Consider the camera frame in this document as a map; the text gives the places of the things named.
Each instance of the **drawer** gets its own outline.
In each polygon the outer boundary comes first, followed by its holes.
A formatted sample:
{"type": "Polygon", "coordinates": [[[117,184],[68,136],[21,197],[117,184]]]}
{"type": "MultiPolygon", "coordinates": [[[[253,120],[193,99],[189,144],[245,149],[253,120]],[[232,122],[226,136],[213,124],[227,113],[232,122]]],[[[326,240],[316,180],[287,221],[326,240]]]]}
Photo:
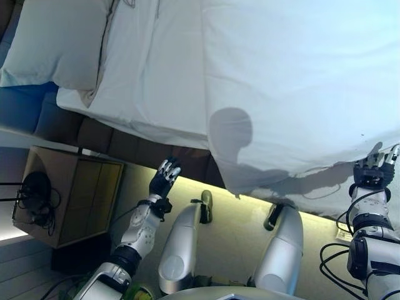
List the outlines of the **drawer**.
{"type": "Polygon", "coordinates": [[[90,208],[98,185],[101,163],[78,161],[68,210],[90,208]]]}
{"type": "Polygon", "coordinates": [[[86,235],[100,233],[107,230],[110,218],[111,205],[93,206],[87,220],[86,235]]]}
{"type": "Polygon", "coordinates": [[[59,243],[64,244],[70,241],[81,239],[86,236],[86,227],[91,209],[72,209],[67,211],[62,224],[62,231],[59,243]]]}
{"type": "Polygon", "coordinates": [[[102,164],[93,206],[110,205],[112,203],[116,193],[120,170],[121,166],[117,164],[102,164]]]}

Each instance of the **white pillow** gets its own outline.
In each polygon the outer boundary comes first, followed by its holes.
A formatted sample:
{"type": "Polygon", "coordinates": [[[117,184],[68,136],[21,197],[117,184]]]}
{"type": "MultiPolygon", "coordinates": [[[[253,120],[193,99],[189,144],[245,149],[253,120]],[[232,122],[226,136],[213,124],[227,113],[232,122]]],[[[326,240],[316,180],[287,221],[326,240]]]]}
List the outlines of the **white pillow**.
{"type": "Polygon", "coordinates": [[[68,89],[94,89],[113,2],[26,0],[0,86],[54,81],[68,89]]]}

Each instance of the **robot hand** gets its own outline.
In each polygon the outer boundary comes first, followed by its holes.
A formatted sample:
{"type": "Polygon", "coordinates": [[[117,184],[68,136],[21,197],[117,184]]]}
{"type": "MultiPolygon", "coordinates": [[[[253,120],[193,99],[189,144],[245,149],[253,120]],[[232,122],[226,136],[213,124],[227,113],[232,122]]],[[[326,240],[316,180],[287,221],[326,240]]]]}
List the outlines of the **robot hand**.
{"type": "Polygon", "coordinates": [[[150,182],[150,194],[166,198],[180,172],[180,164],[175,157],[163,161],[150,182]]]}
{"type": "Polygon", "coordinates": [[[394,164],[400,155],[400,144],[395,145],[391,151],[372,154],[362,161],[358,161],[353,169],[355,186],[371,190],[384,189],[394,177],[394,164]],[[379,163],[385,158],[382,166],[379,163]]]}

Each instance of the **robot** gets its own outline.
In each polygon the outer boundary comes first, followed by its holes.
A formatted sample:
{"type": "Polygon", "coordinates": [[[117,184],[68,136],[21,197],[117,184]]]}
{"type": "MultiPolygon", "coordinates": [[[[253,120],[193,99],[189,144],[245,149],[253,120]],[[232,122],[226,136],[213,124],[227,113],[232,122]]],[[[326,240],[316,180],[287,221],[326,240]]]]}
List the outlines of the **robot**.
{"type": "MultiPolygon", "coordinates": [[[[347,270],[359,279],[369,300],[400,299],[400,237],[388,217],[394,177],[400,155],[395,145],[379,166],[382,155],[373,154],[354,166],[354,184],[346,223],[352,234],[347,270]]],[[[121,299],[140,261],[154,246],[154,234],[172,206],[167,198],[181,172],[174,158],[165,160],[149,185],[149,196],[139,201],[129,228],[110,258],[101,264],[75,300],[121,299]]],[[[295,207],[275,205],[264,223],[272,231],[266,250],[247,286],[192,288],[196,263],[197,226],[212,221],[213,200],[204,191],[175,220],[159,264],[163,300],[180,299],[300,299],[293,296],[303,254],[303,226],[295,207]]]]}

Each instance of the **black cable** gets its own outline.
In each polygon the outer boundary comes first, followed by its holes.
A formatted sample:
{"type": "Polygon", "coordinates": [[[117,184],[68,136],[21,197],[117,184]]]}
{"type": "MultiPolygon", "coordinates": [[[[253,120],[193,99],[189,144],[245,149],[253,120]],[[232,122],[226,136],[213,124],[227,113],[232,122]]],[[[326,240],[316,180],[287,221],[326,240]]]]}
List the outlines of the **black cable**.
{"type": "Polygon", "coordinates": [[[129,214],[131,211],[133,211],[136,208],[136,206],[134,208],[131,208],[130,210],[124,212],[122,215],[120,215],[119,217],[117,217],[111,224],[110,224],[110,229],[120,220],[122,219],[124,216],[126,216],[127,214],[129,214]]]}
{"type": "Polygon", "coordinates": [[[384,297],[382,298],[382,300],[386,300],[388,297],[393,296],[393,295],[395,295],[395,294],[399,294],[399,293],[400,293],[400,289],[397,289],[397,290],[395,290],[395,291],[393,291],[393,292],[390,292],[390,293],[387,294],[386,296],[384,296],[384,297]]]}
{"type": "Polygon", "coordinates": [[[307,197],[306,195],[301,194],[301,196],[303,196],[307,200],[318,200],[318,199],[322,199],[322,198],[328,197],[330,195],[333,195],[334,193],[337,193],[338,191],[340,191],[341,188],[342,188],[341,185],[337,184],[337,189],[335,191],[333,191],[333,192],[330,192],[330,193],[326,194],[326,195],[319,196],[319,197],[307,197]]]}
{"type": "Polygon", "coordinates": [[[17,202],[18,207],[21,208],[21,209],[26,209],[26,207],[21,206],[20,200],[21,200],[21,199],[18,199],[18,202],[17,202]]]}
{"type": "Polygon", "coordinates": [[[33,225],[33,224],[35,224],[34,222],[26,222],[26,221],[20,221],[20,220],[15,220],[15,219],[12,219],[13,221],[15,221],[15,223],[20,223],[20,224],[27,224],[27,225],[33,225]]]}
{"type": "Polygon", "coordinates": [[[22,186],[23,182],[0,182],[0,186],[22,186]]]}
{"type": "Polygon", "coordinates": [[[333,278],[337,279],[338,281],[340,281],[340,282],[342,282],[342,283],[344,283],[344,284],[346,284],[346,285],[348,285],[348,286],[351,286],[351,287],[354,288],[354,289],[359,289],[360,291],[363,291],[363,290],[364,290],[363,287],[357,286],[357,285],[355,285],[355,284],[352,284],[352,283],[350,283],[350,282],[347,282],[347,281],[345,281],[345,280],[343,280],[343,279],[337,277],[337,276],[336,276],[335,274],[333,274],[333,272],[328,268],[328,266],[326,265],[326,263],[327,263],[328,261],[334,259],[335,257],[337,257],[337,256],[339,256],[339,255],[342,255],[342,254],[344,254],[344,253],[348,253],[348,252],[349,252],[348,250],[341,251],[341,252],[339,252],[340,254],[338,254],[338,253],[333,254],[332,256],[329,256],[327,259],[324,260],[324,258],[323,258],[323,252],[324,252],[324,250],[325,250],[326,248],[329,248],[329,247],[331,247],[331,246],[342,246],[342,247],[345,247],[345,248],[349,248],[349,246],[347,246],[347,245],[343,245],[343,244],[339,244],[339,243],[335,243],[335,242],[333,242],[333,243],[331,243],[331,244],[325,245],[324,247],[321,248],[321,250],[320,250],[320,252],[319,252],[319,259],[321,260],[321,264],[323,264],[323,266],[326,268],[326,270],[329,272],[329,274],[330,274],[331,276],[333,276],[333,278]]]}
{"type": "Polygon", "coordinates": [[[370,272],[370,273],[367,275],[367,279],[365,280],[365,290],[368,291],[369,278],[370,278],[372,275],[382,276],[382,275],[391,275],[391,274],[392,274],[391,272],[387,272],[387,271],[372,270],[372,272],[370,272]]]}
{"type": "Polygon", "coordinates": [[[4,199],[0,199],[0,202],[11,202],[11,201],[17,201],[20,198],[4,198],[4,199]]]}
{"type": "Polygon", "coordinates": [[[75,288],[79,283],[83,282],[84,280],[85,280],[85,279],[78,280],[78,281],[75,282],[74,284],[70,285],[70,286],[65,290],[65,294],[64,294],[64,296],[62,297],[62,300],[67,300],[67,298],[68,298],[68,293],[69,293],[73,288],[75,288]]]}
{"type": "Polygon", "coordinates": [[[51,190],[54,191],[54,192],[56,192],[57,195],[58,195],[58,203],[57,203],[57,205],[53,205],[53,206],[52,206],[52,208],[56,209],[56,208],[58,208],[58,207],[60,206],[60,204],[61,204],[61,194],[60,194],[59,191],[57,191],[57,189],[54,189],[53,187],[51,188],[51,190]]]}
{"type": "Polygon", "coordinates": [[[347,225],[347,228],[349,229],[349,233],[351,235],[353,235],[354,232],[353,232],[353,230],[351,230],[349,218],[350,218],[350,212],[353,210],[354,206],[358,202],[360,202],[361,200],[363,200],[363,199],[365,199],[365,198],[367,198],[369,196],[375,195],[377,193],[380,193],[380,192],[384,192],[384,189],[380,189],[380,190],[377,190],[377,191],[369,192],[368,194],[365,194],[365,195],[361,196],[360,198],[354,200],[354,202],[350,204],[349,209],[346,211],[346,225],[347,225]]]}
{"type": "Polygon", "coordinates": [[[132,8],[135,8],[136,5],[136,0],[124,0],[124,3],[128,6],[131,6],[132,8]]]}
{"type": "Polygon", "coordinates": [[[348,231],[347,229],[344,229],[344,228],[342,228],[342,227],[339,226],[339,220],[340,220],[341,218],[343,218],[343,216],[344,216],[346,213],[347,213],[347,211],[345,211],[345,212],[342,213],[339,217],[337,217],[337,219],[336,219],[336,227],[337,227],[338,229],[340,229],[340,230],[343,230],[343,231],[346,232],[346,233],[351,233],[351,232],[348,231]]]}
{"type": "Polygon", "coordinates": [[[61,283],[63,283],[64,281],[70,280],[70,279],[75,279],[75,278],[81,278],[84,275],[72,275],[72,276],[68,276],[65,277],[64,279],[58,281],[57,283],[53,284],[52,287],[49,288],[49,290],[43,295],[42,298],[40,298],[40,300],[45,300],[47,298],[48,295],[50,295],[51,292],[53,292],[53,290],[58,287],[61,283]]]}
{"type": "Polygon", "coordinates": [[[331,261],[332,259],[334,259],[334,258],[336,258],[336,257],[338,257],[338,256],[340,256],[340,255],[343,255],[343,254],[346,254],[346,253],[349,252],[348,250],[343,250],[343,251],[340,251],[340,252],[337,252],[337,253],[333,254],[332,256],[329,256],[327,259],[323,259],[323,252],[324,252],[324,250],[325,250],[326,248],[328,248],[328,247],[331,247],[331,246],[342,246],[342,247],[345,247],[345,248],[348,248],[348,247],[349,247],[349,246],[347,246],[347,245],[339,244],[339,243],[336,243],[336,242],[333,242],[333,243],[331,243],[331,244],[327,244],[327,245],[323,246],[323,247],[321,248],[320,252],[319,252],[319,258],[320,258],[320,260],[321,260],[321,264],[319,265],[319,270],[320,270],[320,272],[321,272],[323,275],[325,275],[325,276],[326,276],[330,281],[332,281],[334,284],[336,284],[337,286],[339,286],[340,288],[342,288],[343,290],[345,290],[346,292],[348,292],[350,295],[354,296],[355,298],[357,298],[357,299],[359,299],[359,300],[364,300],[363,297],[358,296],[355,292],[353,292],[352,290],[348,289],[346,286],[343,286],[343,285],[342,285],[341,283],[339,283],[339,282],[342,282],[342,283],[346,284],[347,286],[351,286],[352,288],[358,289],[358,290],[360,290],[360,291],[362,291],[362,292],[365,291],[364,288],[359,287],[359,286],[357,286],[357,285],[355,285],[355,284],[351,284],[350,282],[347,282],[347,281],[345,281],[345,280],[343,280],[343,279],[337,277],[335,274],[333,274],[333,272],[332,272],[332,271],[328,268],[328,266],[326,265],[326,263],[328,263],[328,262],[331,261]],[[323,268],[326,268],[326,270],[329,272],[329,274],[330,274],[332,277],[331,277],[330,275],[328,275],[328,274],[324,271],[323,268]]]}

